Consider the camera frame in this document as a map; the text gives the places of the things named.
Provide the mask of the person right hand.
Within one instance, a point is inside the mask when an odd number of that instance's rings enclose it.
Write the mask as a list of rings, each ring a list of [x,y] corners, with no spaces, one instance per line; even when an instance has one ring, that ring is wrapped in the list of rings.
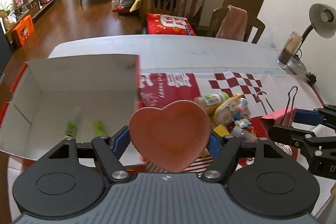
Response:
[[[331,194],[333,197],[336,197],[336,184],[334,184],[334,186],[331,188],[331,190],[330,190],[330,194]]]

